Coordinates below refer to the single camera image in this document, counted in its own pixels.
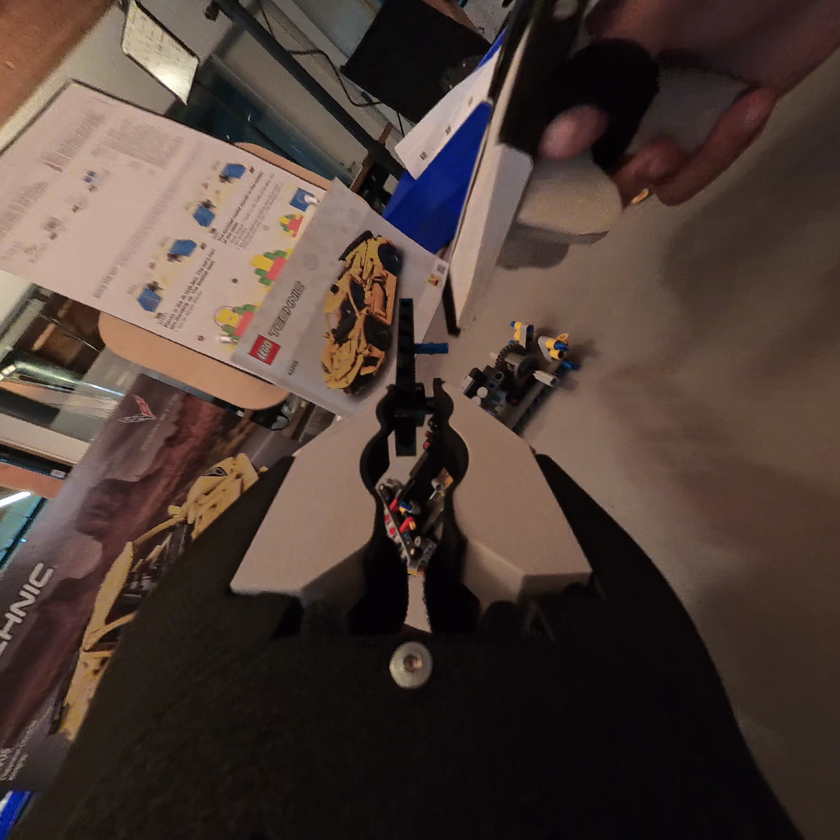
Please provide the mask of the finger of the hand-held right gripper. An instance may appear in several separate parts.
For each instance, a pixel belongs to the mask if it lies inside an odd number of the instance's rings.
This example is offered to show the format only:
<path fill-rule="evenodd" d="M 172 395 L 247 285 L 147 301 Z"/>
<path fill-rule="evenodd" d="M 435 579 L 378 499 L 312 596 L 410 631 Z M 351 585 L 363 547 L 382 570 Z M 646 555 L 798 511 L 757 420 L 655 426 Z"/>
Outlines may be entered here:
<path fill-rule="evenodd" d="M 450 249 L 444 289 L 447 333 L 458 335 L 492 278 L 532 173 L 532 157 L 496 141 L 484 143 Z"/>

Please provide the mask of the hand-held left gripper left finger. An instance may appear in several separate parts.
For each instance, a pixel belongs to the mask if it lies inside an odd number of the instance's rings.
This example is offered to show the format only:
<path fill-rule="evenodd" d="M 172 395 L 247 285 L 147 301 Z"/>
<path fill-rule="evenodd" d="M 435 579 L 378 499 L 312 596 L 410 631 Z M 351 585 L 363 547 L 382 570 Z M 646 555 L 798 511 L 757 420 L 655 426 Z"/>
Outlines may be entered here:
<path fill-rule="evenodd" d="M 382 500 L 363 478 L 363 455 L 381 430 L 368 403 L 291 458 L 234 572 L 234 595 L 284 595 L 341 616 L 367 599 L 374 620 L 406 619 L 405 566 L 385 533 Z"/>

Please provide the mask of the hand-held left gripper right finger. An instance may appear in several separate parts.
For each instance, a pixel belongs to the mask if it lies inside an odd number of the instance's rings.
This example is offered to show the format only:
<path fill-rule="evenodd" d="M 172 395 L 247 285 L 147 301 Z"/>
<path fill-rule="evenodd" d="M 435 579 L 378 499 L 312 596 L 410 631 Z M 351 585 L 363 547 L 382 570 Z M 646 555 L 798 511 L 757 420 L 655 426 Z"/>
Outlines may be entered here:
<path fill-rule="evenodd" d="M 446 469 L 441 543 L 423 597 L 430 621 L 478 621 L 588 585 L 592 566 L 529 444 L 443 380 L 434 381 Z"/>

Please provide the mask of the black toy brick frame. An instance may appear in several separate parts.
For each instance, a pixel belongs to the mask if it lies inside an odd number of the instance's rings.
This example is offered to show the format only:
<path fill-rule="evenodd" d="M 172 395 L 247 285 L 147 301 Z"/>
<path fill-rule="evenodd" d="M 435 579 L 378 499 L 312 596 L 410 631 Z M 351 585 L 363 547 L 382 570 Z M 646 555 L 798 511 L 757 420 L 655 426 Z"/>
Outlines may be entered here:
<path fill-rule="evenodd" d="M 395 379 L 375 408 L 375 416 L 386 438 L 393 438 L 396 457 L 417 455 L 417 429 L 438 412 L 416 378 L 416 356 L 446 354 L 448 343 L 416 342 L 413 299 L 398 302 Z"/>

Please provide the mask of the grey desk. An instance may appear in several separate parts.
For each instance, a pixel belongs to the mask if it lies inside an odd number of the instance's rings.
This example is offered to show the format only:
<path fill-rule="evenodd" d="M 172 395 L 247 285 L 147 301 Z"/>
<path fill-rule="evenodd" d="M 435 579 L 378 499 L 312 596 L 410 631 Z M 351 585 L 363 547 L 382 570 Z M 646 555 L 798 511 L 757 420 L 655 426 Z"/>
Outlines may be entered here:
<path fill-rule="evenodd" d="M 689 203 L 648 198 L 551 269 L 499 269 L 447 355 L 510 319 L 581 371 L 525 437 L 608 510 L 698 626 L 805 838 L 838 838 L 838 54 Z"/>

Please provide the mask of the person's right hand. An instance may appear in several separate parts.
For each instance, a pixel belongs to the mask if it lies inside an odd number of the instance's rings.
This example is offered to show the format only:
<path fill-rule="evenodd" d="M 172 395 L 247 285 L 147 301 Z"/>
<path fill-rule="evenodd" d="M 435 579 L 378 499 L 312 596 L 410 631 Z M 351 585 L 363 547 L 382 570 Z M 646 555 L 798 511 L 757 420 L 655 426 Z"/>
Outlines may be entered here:
<path fill-rule="evenodd" d="M 629 42 L 664 65 L 664 88 L 611 177 L 688 201 L 756 139 L 783 95 L 838 50 L 838 1 L 590 2 L 590 45 Z"/>

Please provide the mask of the blue storage bin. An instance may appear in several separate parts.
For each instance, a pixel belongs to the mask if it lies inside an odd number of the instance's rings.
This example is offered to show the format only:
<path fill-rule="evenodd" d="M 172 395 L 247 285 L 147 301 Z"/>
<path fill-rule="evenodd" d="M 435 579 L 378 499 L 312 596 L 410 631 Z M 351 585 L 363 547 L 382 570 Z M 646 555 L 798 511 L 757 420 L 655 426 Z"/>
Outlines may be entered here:
<path fill-rule="evenodd" d="M 402 176 L 385 207 L 384 220 L 431 253 L 456 235 L 490 115 L 479 104 L 418 178 Z"/>

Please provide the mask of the white paper card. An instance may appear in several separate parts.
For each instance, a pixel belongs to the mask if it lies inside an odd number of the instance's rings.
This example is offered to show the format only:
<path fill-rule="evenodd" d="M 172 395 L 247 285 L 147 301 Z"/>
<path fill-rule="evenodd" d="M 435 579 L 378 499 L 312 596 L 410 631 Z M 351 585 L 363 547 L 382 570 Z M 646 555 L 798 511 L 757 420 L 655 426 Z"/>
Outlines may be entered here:
<path fill-rule="evenodd" d="M 397 143 L 396 156 L 415 181 L 428 172 L 472 175 L 490 119 L 490 87 L 507 32 L 504 27 L 478 67 Z"/>

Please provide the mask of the black monitor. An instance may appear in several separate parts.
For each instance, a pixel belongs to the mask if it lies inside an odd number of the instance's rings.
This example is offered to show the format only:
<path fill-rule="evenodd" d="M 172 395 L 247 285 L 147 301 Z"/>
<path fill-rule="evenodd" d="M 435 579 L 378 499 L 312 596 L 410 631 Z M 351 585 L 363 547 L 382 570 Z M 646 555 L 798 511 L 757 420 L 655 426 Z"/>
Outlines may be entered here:
<path fill-rule="evenodd" d="M 445 96 L 464 62 L 477 66 L 490 42 L 423 1 L 387 1 L 342 66 L 343 75 L 411 123 Z"/>

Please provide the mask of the toy car chassis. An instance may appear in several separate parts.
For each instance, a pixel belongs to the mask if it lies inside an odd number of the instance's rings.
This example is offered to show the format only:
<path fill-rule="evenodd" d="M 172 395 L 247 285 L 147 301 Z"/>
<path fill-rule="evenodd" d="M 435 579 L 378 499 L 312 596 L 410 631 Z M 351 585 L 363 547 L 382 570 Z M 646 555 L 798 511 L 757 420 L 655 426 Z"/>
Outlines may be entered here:
<path fill-rule="evenodd" d="M 471 369 L 459 390 L 472 403 L 514 434 L 521 434 L 531 415 L 567 371 L 580 368 L 570 357 L 567 332 L 537 334 L 534 325 L 511 321 L 512 336 L 490 363 Z M 445 499 L 455 478 L 445 466 L 438 420 L 425 425 L 423 451 L 406 481 L 380 480 L 387 536 L 394 542 L 410 575 L 423 575 L 443 534 Z"/>

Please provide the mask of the grey instruction booklet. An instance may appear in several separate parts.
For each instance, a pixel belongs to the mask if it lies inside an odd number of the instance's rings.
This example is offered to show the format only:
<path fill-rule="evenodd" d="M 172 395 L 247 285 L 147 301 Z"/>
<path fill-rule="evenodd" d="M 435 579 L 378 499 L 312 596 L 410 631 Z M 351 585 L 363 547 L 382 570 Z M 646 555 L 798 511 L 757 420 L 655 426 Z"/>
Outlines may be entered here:
<path fill-rule="evenodd" d="M 242 370 L 339 417 L 395 381 L 399 303 L 422 341 L 448 263 L 334 181 L 233 354 Z"/>

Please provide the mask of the toy car box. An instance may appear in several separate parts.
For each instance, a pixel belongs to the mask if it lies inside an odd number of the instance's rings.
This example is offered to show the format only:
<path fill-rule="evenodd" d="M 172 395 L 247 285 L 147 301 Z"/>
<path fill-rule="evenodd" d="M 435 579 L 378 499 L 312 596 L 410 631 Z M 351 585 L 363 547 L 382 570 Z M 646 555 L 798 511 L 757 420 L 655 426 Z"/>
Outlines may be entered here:
<path fill-rule="evenodd" d="M 140 374 L 2 569 L 1 783 L 43 790 L 141 604 L 299 447 Z"/>

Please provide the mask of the black metal bar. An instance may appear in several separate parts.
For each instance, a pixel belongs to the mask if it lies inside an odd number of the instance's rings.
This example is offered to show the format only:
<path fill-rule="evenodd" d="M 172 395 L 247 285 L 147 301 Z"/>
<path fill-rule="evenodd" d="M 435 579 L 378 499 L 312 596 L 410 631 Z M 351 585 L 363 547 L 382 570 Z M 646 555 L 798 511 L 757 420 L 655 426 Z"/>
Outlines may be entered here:
<path fill-rule="evenodd" d="M 399 180 L 404 174 L 404 168 L 394 155 L 386 148 L 385 142 L 377 140 L 352 117 L 319 81 L 305 69 L 292 53 L 283 47 L 279 41 L 264 27 L 257 17 L 252 15 L 240 2 L 213 1 L 207 2 L 205 14 L 211 6 L 218 8 L 221 14 L 228 17 L 234 26 L 250 35 L 268 53 L 268 55 L 283 67 L 291 77 L 311 95 L 319 106 L 330 117 L 346 130 L 353 139 L 361 144 L 367 155 L 375 163 L 387 170 L 388 174 Z"/>

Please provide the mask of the white printed instruction sheet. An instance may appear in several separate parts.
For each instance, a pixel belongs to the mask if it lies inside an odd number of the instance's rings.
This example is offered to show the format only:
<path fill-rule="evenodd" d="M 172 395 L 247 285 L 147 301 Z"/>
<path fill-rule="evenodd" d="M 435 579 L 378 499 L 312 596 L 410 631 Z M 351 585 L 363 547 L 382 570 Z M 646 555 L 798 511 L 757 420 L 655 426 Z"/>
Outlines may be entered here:
<path fill-rule="evenodd" d="M 329 189 L 77 82 L 1 163 L 2 271 L 228 364 Z"/>

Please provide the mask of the small white notice board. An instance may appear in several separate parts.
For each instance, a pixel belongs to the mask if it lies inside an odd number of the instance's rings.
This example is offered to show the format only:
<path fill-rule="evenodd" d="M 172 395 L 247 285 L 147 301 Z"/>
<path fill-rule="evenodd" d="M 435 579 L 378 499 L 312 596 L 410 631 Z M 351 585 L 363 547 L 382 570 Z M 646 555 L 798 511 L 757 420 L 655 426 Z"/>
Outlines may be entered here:
<path fill-rule="evenodd" d="M 122 53 L 187 104 L 201 59 L 140 2 L 122 2 Z"/>

